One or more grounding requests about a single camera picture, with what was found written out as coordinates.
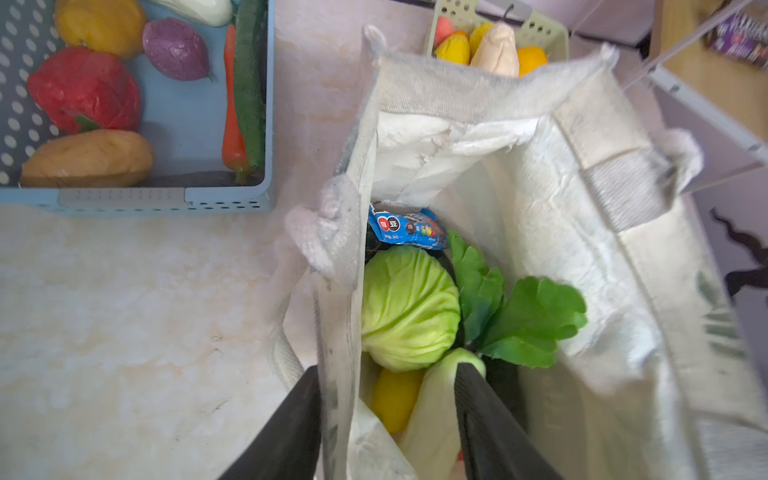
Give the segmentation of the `white daikon radish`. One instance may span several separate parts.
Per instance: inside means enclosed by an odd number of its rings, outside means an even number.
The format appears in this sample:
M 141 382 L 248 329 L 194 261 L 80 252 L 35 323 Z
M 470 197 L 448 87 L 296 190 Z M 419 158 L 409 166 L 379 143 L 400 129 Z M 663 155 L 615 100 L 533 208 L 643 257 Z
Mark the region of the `white daikon radish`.
M 454 399 L 460 363 L 473 364 L 484 379 L 488 359 L 549 368 L 559 341 L 575 337 L 588 322 L 586 302 L 574 287 L 546 277 L 525 277 L 508 287 L 501 271 L 457 232 L 449 232 L 448 241 L 463 345 L 427 370 L 398 443 L 420 479 L 448 479 L 457 461 L 464 462 Z

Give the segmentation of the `green cabbage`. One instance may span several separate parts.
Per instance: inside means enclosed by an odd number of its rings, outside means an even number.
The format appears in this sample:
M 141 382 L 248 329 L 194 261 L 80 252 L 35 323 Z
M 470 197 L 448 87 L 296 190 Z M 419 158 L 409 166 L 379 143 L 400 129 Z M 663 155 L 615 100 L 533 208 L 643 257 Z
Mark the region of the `green cabbage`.
M 454 280 L 427 251 L 395 246 L 365 266 L 362 351 L 395 373 L 425 369 L 453 346 L 461 320 Z

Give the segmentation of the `purple sweet potato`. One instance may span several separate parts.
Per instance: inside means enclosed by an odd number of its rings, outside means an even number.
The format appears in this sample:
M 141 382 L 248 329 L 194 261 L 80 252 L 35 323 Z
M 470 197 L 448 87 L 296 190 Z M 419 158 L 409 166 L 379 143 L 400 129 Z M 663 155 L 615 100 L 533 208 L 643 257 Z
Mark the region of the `purple sweet potato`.
M 201 35 L 174 17 L 149 21 L 142 32 L 142 46 L 150 63 L 163 75 L 178 81 L 209 78 L 209 52 Z

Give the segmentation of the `yellow lemon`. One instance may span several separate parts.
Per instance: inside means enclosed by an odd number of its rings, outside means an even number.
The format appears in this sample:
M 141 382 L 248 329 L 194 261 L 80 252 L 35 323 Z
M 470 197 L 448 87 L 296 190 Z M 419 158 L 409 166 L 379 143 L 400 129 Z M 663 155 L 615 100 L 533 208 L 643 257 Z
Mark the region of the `yellow lemon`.
M 398 434 L 407 427 L 424 375 L 425 370 L 381 370 L 373 388 L 371 410 L 390 434 Z

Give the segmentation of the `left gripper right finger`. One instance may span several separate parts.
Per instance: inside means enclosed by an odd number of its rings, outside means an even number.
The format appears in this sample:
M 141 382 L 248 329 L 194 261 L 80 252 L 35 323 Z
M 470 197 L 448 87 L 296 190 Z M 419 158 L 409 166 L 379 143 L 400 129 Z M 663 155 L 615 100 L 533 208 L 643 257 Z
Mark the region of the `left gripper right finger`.
M 457 366 L 454 399 L 467 478 L 562 480 L 473 364 Z

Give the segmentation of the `blue candy bag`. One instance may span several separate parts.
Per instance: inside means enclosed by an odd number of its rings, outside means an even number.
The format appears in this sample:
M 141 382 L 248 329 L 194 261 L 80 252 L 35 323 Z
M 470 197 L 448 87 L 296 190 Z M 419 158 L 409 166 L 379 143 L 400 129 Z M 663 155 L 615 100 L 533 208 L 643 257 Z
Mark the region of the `blue candy bag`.
M 369 226 L 376 238 L 389 245 L 410 245 L 425 250 L 445 250 L 448 235 L 429 209 L 393 213 L 371 204 Z

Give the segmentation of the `yellow bell pepper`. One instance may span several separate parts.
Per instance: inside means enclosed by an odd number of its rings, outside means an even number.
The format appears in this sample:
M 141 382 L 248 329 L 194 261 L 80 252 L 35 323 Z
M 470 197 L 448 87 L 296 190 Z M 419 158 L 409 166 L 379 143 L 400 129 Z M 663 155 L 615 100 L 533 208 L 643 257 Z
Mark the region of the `yellow bell pepper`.
M 54 25 L 67 46 L 84 46 L 129 60 L 143 53 L 148 21 L 136 0 L 57 0 Z

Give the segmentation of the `cream canvas grocery bag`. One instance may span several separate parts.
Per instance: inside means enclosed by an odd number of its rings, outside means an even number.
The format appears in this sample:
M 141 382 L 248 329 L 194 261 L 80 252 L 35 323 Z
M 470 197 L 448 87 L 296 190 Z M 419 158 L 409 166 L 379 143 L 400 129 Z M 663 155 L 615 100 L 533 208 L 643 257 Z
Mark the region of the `cream canvas grocery bag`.
M 767 408 L 683 189 L 692 136 L 646 132 L 610 46 L 520 79 L 396 53 L 363 30 L 367 91 L 335 175 L 286 228 L 318 280 L 328 479 L 414 470 L 359 408 L 370 203 L 427 207 L 508 279 L 583 295 L 556 364 L 522 374 L 532 439 L 568 479 L 763 479 Z

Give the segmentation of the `purple candy bag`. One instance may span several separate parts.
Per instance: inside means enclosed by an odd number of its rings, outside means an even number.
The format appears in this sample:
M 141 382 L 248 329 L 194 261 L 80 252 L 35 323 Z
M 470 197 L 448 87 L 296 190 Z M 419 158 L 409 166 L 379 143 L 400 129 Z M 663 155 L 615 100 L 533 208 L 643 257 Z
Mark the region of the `purple candy bag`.
M 707 48 L 731 60 L 767 69 L 767 22 L 741 11 L 705 35 Z

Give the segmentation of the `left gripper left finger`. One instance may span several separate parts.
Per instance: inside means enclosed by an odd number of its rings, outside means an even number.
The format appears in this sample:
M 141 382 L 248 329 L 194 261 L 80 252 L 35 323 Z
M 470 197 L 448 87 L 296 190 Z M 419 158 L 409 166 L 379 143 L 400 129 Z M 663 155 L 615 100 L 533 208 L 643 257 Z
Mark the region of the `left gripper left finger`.
M 318 370 L 310 367 L 223 479 L 306 480 L 315 475 L 321 447 Z

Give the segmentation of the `beige pear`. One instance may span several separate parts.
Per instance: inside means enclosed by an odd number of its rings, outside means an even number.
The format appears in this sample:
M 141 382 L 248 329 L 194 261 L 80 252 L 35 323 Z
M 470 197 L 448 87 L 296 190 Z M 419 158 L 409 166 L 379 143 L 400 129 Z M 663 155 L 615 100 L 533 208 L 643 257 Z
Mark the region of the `beige pear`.
M 470 65 L 495 75 L 518 78 L 519 61 L 514 29 L 503 22 L 493 24 L 483 36 Z

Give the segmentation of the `orange fruit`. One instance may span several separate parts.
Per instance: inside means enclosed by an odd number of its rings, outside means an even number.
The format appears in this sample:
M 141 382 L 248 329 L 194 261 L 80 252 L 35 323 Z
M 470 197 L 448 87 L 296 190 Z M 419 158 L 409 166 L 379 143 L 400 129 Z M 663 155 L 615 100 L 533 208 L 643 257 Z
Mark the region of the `orange fruit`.
M 545 51 L 538 46 L 520 48 L 517 50 L 517 54 L 520 77 L 528 75 L 537 68 L 548 64 L 548 58 Z

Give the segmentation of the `red apple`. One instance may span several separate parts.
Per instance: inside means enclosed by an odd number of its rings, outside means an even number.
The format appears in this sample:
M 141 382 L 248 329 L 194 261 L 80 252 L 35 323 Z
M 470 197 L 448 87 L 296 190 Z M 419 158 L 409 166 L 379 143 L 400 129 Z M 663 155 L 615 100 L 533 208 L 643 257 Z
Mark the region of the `red apple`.
M 455 26 L 452 20 L 445 16 L 437 19 L 433 39 L 433 48 L 436 49 L 440 44 L 455 32 Z

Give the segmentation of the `white wooden shelf rack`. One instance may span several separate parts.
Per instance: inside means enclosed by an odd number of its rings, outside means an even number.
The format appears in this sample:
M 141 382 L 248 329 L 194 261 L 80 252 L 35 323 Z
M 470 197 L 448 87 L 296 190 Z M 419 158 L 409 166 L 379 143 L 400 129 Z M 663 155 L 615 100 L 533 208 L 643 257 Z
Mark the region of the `white wooden shelf rack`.
M 737 13 L 767 18 L 765 1 L 657 1 L 650 54 L 622 81 L 652 87 L 664 112 L 698 129 L 706 166 L 690 192 L 767 168 L 767 73 L 716 53 L 705 37 Z

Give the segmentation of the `green cucumber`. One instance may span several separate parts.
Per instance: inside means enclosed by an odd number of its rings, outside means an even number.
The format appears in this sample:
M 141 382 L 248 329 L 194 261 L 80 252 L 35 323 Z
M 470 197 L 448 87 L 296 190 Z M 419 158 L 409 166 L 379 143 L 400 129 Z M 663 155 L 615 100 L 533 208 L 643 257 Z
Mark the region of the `green cucumber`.
M 259 68 L 267 10 L 265 0 L 241 1 L 235 24 L 234 106 L 248 165 L 255 170 L 265 164 L 266 105 Z

